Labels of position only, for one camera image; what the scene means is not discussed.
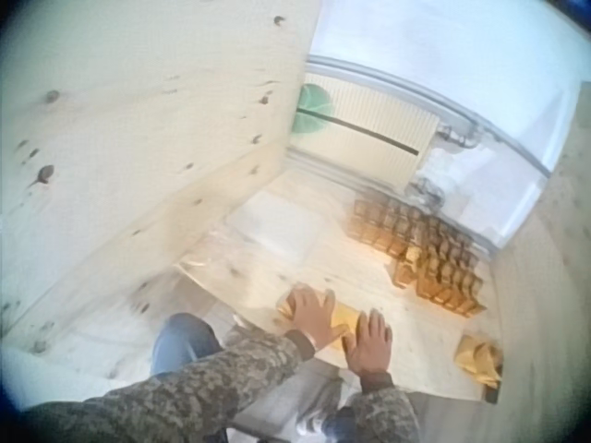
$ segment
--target hand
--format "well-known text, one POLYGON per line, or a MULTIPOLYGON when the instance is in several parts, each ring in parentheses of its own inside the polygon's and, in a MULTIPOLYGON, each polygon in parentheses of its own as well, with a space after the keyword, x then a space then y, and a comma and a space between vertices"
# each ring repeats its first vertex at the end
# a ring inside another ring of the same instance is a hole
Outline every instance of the hand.
POLYGON ((312 341, 316 351, 328 346, 349 330, 346 325, 331 328, 332 311, 336 303, 333 291, 327 291, 324 304, 321 305, 314 290, 300 283, 290 292, 287 303, 292 309, 294 328, 312 341))
POLYGON ((358 376, 388 372, 392 354, 392 329, 376 309, 369 315, 362 312, 357 321, 356 336, 343 337, 344 354, 349 369, 358 376))

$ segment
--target knee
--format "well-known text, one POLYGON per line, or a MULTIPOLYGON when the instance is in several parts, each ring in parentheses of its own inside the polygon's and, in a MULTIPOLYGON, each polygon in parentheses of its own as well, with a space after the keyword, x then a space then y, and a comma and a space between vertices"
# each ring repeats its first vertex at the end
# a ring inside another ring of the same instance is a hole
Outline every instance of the knee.
POLYGON ((194 336, 203 334, 212 334, 209 324, 201 318, 195 317, 187 312, 174 314, 166 321, 165 329, 173 332, 175 335, 194 336))

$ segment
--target green object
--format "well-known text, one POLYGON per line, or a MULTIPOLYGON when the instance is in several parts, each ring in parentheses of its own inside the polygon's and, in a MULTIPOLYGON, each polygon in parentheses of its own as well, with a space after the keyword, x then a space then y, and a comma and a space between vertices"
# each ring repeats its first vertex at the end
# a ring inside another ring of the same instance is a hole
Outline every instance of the green object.
MULTIPOLYGON (((333 111, 331 95, 318 85, 306 83, 299 93, 297 109, 304 109, 306 111, 330 117, 332 116, 333 111)), ((311 132, 320 131, 328 123, 329 122, 313 115, 296 112, 292 132, 294 134, 309 134, 311 132)))

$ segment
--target yellow wooden block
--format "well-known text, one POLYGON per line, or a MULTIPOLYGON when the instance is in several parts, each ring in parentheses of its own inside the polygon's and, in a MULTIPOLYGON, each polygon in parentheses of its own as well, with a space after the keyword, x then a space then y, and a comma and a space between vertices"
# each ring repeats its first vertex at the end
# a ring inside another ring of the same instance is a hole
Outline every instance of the yellow wooden block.
MULTIPOLYGON (((324 303, 324 294, 318 294, 320 303, 324 303)), ((279 306, 277 306, 277 310, 288 319, 293 318, 292 308, 287 304, 287 301, 283 301, 279 306)), ((341 302, 336 302, 334 306, 334 311, 332 311, 332 320, 331 326, 334 328, 338 325, 347 325, 350 331, 355 332, 357 328, 357 320, 359 319, 359 311, 354 310, 351 306, 345 305, 341 302)), ((344 352, 343 349, 343 342, 341 339, 335 340, 331 343, 331 347, 334 349, 338 349, 344 352)))

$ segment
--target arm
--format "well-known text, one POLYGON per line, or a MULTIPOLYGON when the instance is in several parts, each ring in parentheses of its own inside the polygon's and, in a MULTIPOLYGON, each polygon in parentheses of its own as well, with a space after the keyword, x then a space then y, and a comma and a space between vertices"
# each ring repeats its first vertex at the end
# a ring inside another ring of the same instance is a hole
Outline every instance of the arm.
POLYGON ((361 379, 363 394, 351 404, 360 441, 416 443, 418 421, 410 401, 392 383, 388 365, 392 330, 382 314, 373 310, 359 316, 356 336, 344 337, 349 368, 361 379))
POLYGON ((292 376, 313 353, 299 331, 284 337, 265 334, 101 398, 42 404, 24 418, 44 438, 56 441, 65 436, 70 441, 200 441, 292 376))

